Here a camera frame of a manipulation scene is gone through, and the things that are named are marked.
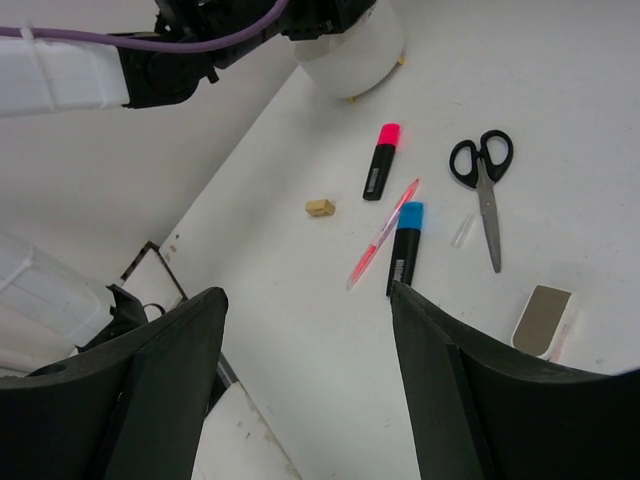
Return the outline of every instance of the blue highlighter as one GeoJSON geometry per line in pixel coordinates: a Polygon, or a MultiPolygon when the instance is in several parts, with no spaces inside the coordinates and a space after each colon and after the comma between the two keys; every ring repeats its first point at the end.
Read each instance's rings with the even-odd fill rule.
{"type": "Polygon", "coordinates": [[[411,285],[418,258],[423,218],[424,204],[421,202],[405,203],[400,210],[387,280],[387,297],[391,295],[393,282],[411,285]]]}

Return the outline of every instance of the wall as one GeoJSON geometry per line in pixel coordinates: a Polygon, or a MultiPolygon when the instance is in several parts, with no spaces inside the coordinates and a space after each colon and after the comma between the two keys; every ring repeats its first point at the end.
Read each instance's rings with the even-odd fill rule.
{"type": "MultiPolygon", "coordinates": [[[[3,25],[101,32],[151,30],[155,13],[153,0],[0,2],[3,25]]],[[[182,105],[0,119],[0,226],[115,281],[163,242],[293,68],[276,38],[182,105]]]]}

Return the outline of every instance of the pink highlighter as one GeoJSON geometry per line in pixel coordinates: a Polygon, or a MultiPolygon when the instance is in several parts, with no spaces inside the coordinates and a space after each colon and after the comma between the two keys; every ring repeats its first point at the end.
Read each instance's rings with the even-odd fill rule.
{"type": "Polygon", "coordinates": [[[399,139],[400,125],[387,123],[382,127],[378,137],[378,144],[373,152],[367,182],[364,185],[362,198],[365,200],[380,200],[382,198],[384,185],[387,183],[387,177],[391,170],[399,139]]]}

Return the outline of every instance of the wooden block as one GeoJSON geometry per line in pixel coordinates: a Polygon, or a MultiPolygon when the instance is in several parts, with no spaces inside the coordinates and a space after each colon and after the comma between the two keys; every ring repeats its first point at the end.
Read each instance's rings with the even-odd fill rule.
{"type": "Polygon", "coordinates": [[[326,198],[323,198],[322,200],[307,202],[304,209],[314,217],[326,217],[335,213],[336,206],[326,198]]]}

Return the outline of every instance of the cable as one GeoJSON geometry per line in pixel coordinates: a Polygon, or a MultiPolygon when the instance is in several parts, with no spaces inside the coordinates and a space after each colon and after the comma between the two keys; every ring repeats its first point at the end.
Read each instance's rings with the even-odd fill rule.
{"type": "MultiPolygon", "coordinates": [[[[163,43],[152,42],[150,40],[137,40],[135,38],[118,37],[115,35],[104,35],[101,33],[82,32],[78,30],[62,30],[58,28],[32,28],[30,29],[33,36],[43,40],[71,40],[74,42],[90,42],[100,43],[102,45],[111,45],[113,47],[129,48],[131,50],[145,50],[148,52],[163,53],[205,53],[213,50],[230,47],[237,43],[244,42],[251,37],[259,34],[275,22],[287,7],[289,0],[276,0],[271,10],[264,17],[248,27],[205,42],[193,43],[163,43]]],[[[19,28],[0,27],[0,36],[2,37],[22,37],[19,28]]]]}

